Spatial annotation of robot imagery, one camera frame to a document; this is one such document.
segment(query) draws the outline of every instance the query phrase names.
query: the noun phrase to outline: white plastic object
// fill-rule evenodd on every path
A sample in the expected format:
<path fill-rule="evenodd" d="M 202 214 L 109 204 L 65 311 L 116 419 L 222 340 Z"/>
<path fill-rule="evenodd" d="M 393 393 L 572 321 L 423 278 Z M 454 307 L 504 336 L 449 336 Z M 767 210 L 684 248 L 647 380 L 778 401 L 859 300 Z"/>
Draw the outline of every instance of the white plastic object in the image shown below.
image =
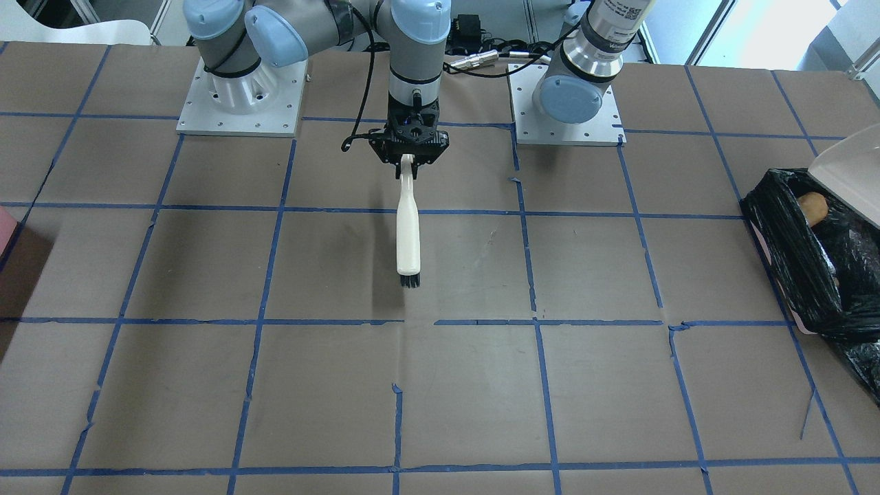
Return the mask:
<path fill-rule="evenodd" d="M 825 150 L 810 165 L 810 175 L 880 228 L 880 124 Z"/>
<path fill-rule="evenodd" d="M 150 29 L 138 20 L 109 20 L 98 24 L 54 29 L 47 27 L 18 5 L 16 0 L 0 0 L 0 39 L 46 43 L 91 43 L 101 45 L 151 45 Z"/>
<path fill-rule="evenodd" d="M 413 155 L 400 159 L 400 201 L 397 204 L 397 272 L 403 276 L 422 271 L 419 209 L 413 196 Z"/>

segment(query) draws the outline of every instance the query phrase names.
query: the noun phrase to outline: cable connector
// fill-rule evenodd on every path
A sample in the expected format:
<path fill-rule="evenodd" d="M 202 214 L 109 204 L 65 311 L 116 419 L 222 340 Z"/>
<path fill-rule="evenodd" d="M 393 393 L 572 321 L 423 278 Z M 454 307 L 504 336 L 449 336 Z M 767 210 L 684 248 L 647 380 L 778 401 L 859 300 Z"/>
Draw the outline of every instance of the cable connector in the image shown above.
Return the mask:
<path fill-rule="evenodd" d="M 498 60 L 498 50 L 489 50 L 488 52 L 466 56 L 465 58 L 450 63 L 450 65 L 455 70 L 470 70 L 477 69 L 496 60 Z"/>

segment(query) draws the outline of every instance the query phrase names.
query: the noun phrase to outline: white mounting plate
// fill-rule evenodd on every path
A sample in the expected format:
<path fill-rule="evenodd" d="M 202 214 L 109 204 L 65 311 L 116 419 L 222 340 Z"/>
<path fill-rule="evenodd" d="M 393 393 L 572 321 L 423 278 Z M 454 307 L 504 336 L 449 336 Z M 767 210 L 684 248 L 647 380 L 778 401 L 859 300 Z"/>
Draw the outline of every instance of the white mounting plate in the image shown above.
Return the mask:
<path fill-rule="evenodd" d="M 263 110 L 247 115 L 226 112 L 210 93 L 210 74 L 199 59 L 187 101 L 180 111 L 177 131 L 196 136 L 295 137 L 303 102 L 308 62 L 281 69 L 268 68 L 278 76 L 279 91 Z"/>
<path fill-rule="evenodd" d="M 512 63 L 508 69 L 514 70 L 520 65 Z M 610 86 L 605 91 L 599 113 L 587 122 L 559 122 L 538 110 L 532 103 L 532 93 L 545 72 L 546 66 L 533 64 L 510 75 L 510 101 L 513 102 L 518 143 L 617 146 L 621 140 L 623 143 L 627 141 Z"/>

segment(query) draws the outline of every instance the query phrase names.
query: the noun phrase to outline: white brush handle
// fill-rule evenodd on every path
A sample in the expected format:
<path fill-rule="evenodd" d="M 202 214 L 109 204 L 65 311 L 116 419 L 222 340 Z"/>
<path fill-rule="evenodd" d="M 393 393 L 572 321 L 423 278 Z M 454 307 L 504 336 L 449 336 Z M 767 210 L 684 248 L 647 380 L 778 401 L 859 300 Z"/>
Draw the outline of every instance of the white brush handle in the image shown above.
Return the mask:
<path fill-rule="evenodd" d="M 413 155 L 400 160 L 400 202 L 397 203 L 397 272 L 417 275 L 422 271 L 419 241 L 419 209 L 413 196 Z"/>

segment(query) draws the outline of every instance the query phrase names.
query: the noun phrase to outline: pink object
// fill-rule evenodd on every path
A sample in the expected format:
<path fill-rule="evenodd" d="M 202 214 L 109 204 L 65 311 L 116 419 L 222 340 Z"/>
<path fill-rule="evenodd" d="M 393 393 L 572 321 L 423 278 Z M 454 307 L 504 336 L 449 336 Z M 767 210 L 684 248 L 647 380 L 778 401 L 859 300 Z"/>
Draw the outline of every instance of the pink object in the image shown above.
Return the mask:
<path fill-rule="evenodd" d="M 6 250 L 9 240 L 12 239 L 12 233 L 18 222 L 6 210 L 0 206 L 0 254 Z"/>

